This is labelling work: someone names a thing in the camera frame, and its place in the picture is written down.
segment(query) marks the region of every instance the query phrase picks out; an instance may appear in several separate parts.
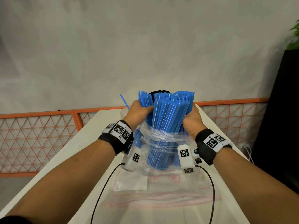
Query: green plant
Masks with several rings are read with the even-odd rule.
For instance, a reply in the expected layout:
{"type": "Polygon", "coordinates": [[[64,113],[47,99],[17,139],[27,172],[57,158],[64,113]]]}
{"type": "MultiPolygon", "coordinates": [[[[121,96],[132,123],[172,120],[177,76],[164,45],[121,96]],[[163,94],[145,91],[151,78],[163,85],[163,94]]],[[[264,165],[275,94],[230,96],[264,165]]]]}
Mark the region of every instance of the green plant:
{"type": "Polygon", "coordinates": [[[293,37],[297,38],[297,41],[290,43],[286,49],[299,49],[299,20],[297,20],[295,26],[292,29],[290,29],[290,31],[291,30],[294,30],[293,37]]]}

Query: floor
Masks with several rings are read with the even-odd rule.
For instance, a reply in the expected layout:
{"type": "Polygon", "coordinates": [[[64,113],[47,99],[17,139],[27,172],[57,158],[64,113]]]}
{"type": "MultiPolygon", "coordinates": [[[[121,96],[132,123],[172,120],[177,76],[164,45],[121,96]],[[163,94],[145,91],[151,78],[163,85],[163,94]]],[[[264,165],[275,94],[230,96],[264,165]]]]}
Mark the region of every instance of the floor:
{"type": "Polygon", "coordinates": [[[0,178],[0,211],[31,181],[33,177],[0,178]]]}

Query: forearm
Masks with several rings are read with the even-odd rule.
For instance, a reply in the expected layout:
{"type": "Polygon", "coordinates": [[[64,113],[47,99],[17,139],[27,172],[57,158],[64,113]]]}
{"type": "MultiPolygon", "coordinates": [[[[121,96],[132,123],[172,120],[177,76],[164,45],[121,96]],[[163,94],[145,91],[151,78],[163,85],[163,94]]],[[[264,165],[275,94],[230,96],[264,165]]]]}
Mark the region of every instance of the forearm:
{"type": "Polygon", "coordinates": [[[213,164],[251,224],[299,221],[299,197],[230,148],[220,150],[213,164]]]}
{"type": "Polygon", "coordinates": [[[111,145],[96,140],[51,170],[9,212],[33,224],[67,223],[115,157],[111,145]]]}

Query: black cable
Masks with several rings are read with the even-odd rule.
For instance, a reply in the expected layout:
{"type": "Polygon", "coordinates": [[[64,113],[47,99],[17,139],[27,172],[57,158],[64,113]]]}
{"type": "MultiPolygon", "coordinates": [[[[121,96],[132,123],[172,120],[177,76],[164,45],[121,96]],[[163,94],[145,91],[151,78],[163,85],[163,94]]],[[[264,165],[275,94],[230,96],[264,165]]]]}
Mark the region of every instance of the black cable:
{"type": "Polygon", "coordinates": [[[96,209],[96,207],[97,207],[97,204],[99,203],[100,197],[101,197],[101,195],[102,195],[102,193],[103,193],[103,191],[104,191],[104,189],[105,189],[105,187],[106,187],[106,185],[107,185],[107,183],[108,183],[110,177],[112,176],[112,174],[114,173],[114,171],[115,171],[120,165],[125,165],[125,164],[124,164],[124,163],[121,163],[121,164],[117,165],[116,168],[114,168],[114,170],[113,170],[112,173],[110,174],[109,178],[107,179],[107,181],[106,181],[106,183],[105,183],[105,185],[104,185],[104,187],[103,187],[103,189],[102,189],[102,192],[101,192],[99,198],[97,199],[97,203],[95,204],[95,208],[94,208],[94,211],[93,211],[93,213],[92,213],[92,219],[93,219],[93,215],[95,214],[95,209],[96,209]]]}
{"type": "Polygon", "coordinates": [[[210,222],[209,222],[209,224],[211,224],[212,223],[212,218],[213,218],[213,213],[214,213],[214,205],[215,205],[215,187],[214,187],[214,183],[213,183],[212,178],[209,175],[209,173],[203,167],[198,166],[198,165],[195,165],[195,166],[200,167],[201,169],[203,169],[205,171],[205,173],[207,173],[207,175],[209,176],[209,178],[211,180],[211,184],[212,184],[212,187],[213,187],[213,204],[212,204],[211,218],[210,218],[210,222]]]}
{"type": "MultiPolygon", "coordinates": [[[[94,216],[94,214],[95,214],[95,209],[96,209],[96,207],[97,207],[97,204],[99,203],[100,197],[101,197],[101,195],[102,195],[102,193],[103,193],[103,191],[104,191],[104,189],[105,189],[105,187],[106,187],[106,185],[107,185],[107,183],[108,183],[110,177],[112,176],[112,174],[114,173],[114,171],[115,171],[120,165],[125,165],[125,164],[124,164],[124,163],[121,163],[121,164],[117,165],[116,168],[115,168],[115,169],[112,171],[112,173],[110,174],[109,178],[107,179],[107,181],[106,181],[106,183],[105,183],[105,185],[104,185],[104,187],[103,187],[103,189],[102,189],[102,192],[101,192],[99,198],[97,199],[97,203],[95,204],[94,211],[92,212],[92,219],[93,219],[93,216],[94,216]]],[[[212,187],[213,187],[213,204],[212,204],[211,218],[210,218],[210,222],[209,222],[209,224],[211,224],[211,223],[212,223],[212,218],[213,218],[213,213],[214,213],[214,205],[215,205],[215,187],[214,187],[214,183],[213,183],[212,178],[211,178],[211,176],[209,175],[209,173],[208,173],[203,167],[198,166],[198,165],[195,165],[195,166],[196,166],[196,167],[199,167],[199,168],[201,168],[201,169],[203,169],[203,170],[205,171],[205,173],[207,173],[207,175],[208,175],[209,178],[210,178],[212,187]]]]}

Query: left hand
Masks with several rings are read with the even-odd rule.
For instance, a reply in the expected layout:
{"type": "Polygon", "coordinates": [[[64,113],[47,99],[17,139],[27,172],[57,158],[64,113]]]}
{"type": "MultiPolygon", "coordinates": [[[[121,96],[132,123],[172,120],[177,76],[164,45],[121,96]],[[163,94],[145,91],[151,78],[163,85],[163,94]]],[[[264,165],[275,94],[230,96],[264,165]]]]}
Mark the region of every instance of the left hand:
{"type": "Polygon", "coordinates": [[[136,100],[133,101],[127,115],[124,117],[123,120],[129,124],[132,131],[134,132],[139,124],[141,124],[147,117],[147,115],[153,112],[154,106],[150,107],[142,107],[140,105],[140,101],[136,100]]]}

